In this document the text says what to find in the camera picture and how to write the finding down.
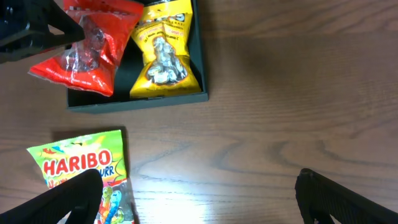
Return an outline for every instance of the black plastic object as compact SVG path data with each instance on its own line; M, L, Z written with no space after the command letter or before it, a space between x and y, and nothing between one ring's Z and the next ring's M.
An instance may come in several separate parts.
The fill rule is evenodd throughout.
M297 177L296 199L304 224L398 223L398 214L317 174L303 169Z
M0 224L56 224L71 212L66 224L93 224L101 203L103 182L90 169L46 193L0 215Z
M137 1L144 4L154 2L154 0ZM202 92L191 95L131 100L130 90L144 68L144 63L141 50L130 39L124 51L121 65L116 72L113 96L106 97L97 93L69 89L68 109L74 112L96 114L208 101L207 77L203 60L203 44L197 2L198 0L192 0L193 18L188 48L191 58L190 67L198 80Z
M51 33L49 25L64 34ZM83 40L83 29L53 0L0 0L0 63Z

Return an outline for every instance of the haribo logo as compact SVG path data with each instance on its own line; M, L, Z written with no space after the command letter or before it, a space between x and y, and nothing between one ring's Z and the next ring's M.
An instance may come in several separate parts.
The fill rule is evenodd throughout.
M71 174L77 171L97 168L99 165L106 167L112 163L112 153L102 149L99 153L88 153L80 156L62 158L59 161L52 159L43 162L43 170L47 177L57 177L62 174Z

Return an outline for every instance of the plastic bag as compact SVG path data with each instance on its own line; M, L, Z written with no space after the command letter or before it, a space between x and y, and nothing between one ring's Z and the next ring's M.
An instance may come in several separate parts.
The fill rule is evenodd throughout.
M72 89L111 96L116 69L144 6L126 0L63 3L67 14L83 27L86 38L61 55L33 66L29 73Z
M98 169L104 188L95 224L134 223L120 130L80 136L27 150L40 166L50 189L84 170Z
M159 1L144 8L132 38L144 53L144 69L130 91L132 98L200 92L189 64L191 0Z

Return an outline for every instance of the haribo bag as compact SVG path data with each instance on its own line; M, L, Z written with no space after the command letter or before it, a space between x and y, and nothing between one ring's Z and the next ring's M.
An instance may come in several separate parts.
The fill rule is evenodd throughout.
M64 10L85 32L71 49L30 68L54 83L111 96L114 77L143 4L129 0L63 0Z
M201 91L187 47L192 16L191 0L163 0L144 8L131 36L144 53L144 69L130 91L131 98Z
M27 149L51 189L87 169L99 170L104 188L94 224L134 223L121 131L71 138Z

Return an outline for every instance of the candy bag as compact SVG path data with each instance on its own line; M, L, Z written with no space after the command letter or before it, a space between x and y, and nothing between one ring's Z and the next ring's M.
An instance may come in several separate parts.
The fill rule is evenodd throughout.
M41 168L50 189L84 170L99 170L104 188L95 224L134 223L120 130L80 136L27 150Z
M31 75L111 96L114 76L144 6L128 0L64 0L64 10L85 32L71 49L30 68Z
M132 98L200 92L189 64L191 0L159 1L144 8L132 38L144 53L144 69L130 91Z

